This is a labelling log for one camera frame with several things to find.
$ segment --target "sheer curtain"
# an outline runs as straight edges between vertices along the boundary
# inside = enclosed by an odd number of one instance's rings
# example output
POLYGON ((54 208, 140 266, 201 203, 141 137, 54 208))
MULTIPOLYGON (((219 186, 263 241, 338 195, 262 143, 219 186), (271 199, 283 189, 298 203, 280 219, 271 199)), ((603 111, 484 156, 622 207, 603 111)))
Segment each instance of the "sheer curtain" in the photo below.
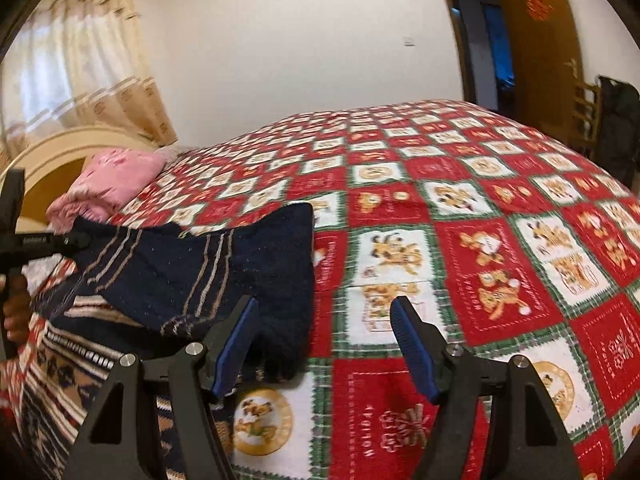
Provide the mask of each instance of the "sheer curtain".
POLYGON ((133 0, 42 0, 2 65, 0 171, 72 126, 120 126, 176 140, 143 53, 133 0))

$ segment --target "bedspread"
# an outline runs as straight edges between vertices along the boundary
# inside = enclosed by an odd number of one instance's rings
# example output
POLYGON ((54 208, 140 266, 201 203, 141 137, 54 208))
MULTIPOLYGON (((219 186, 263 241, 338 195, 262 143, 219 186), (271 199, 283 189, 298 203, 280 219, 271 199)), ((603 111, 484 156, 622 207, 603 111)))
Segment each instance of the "bedspread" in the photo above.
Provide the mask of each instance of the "bedspread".
MULTIPOLYGON (((447 100, 298 114, 187 153, 112 221, 192 232, 305 200, 316 216, 308 369, 245 389, 240 478, 410 478, 436 409, 412 384, 389 304, 449 342, 530 358, 590 480, 640 430, 640 205, 532 128, 447 100)), ((479 405, 466 478, 486 440, 479 405)))

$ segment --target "doorway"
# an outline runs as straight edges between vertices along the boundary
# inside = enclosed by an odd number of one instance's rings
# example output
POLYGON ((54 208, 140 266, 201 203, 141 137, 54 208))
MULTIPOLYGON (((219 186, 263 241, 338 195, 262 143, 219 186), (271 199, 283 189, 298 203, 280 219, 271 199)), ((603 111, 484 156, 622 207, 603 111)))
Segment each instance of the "doorway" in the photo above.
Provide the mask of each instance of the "doorway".
POLYGON ((585 83, 569 0, 457 1, 460 20, 451 15, 463 82, 475 87, 476 102, 565 144, 582 139, 576 107, 585 83))
POLYGON ((514 118, 514 77, 509 34, 500 0, 452 0, 473 102, 514 118))

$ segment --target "chair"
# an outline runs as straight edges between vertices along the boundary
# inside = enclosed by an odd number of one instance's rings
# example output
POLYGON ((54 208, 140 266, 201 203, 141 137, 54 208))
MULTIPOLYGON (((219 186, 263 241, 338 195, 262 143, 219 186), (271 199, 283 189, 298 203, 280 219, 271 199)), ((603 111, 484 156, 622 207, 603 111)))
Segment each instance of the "chair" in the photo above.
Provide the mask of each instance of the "chair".
POLYGON ((567 145, 593 160, 595 145, 600 131, 602 94, 598 85, 575 81, 574 128, 571 129, 567 145))

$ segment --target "hand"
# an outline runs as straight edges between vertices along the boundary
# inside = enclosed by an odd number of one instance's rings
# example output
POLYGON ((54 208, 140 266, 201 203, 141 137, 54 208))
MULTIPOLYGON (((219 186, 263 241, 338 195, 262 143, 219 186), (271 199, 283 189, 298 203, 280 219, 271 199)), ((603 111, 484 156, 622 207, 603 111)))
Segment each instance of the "hand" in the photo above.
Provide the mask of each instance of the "hand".
MULTIPOLYGON (((6 286, 6 279, 0 274, 0 292, 6 286)), ((9 299, 2 306, 4 313, 4 328, 7 339, 22 345, 29 336, 29 321, 31 320, 31 296, 27 290, 27 279, 18 274, 9 279, 9 299)))

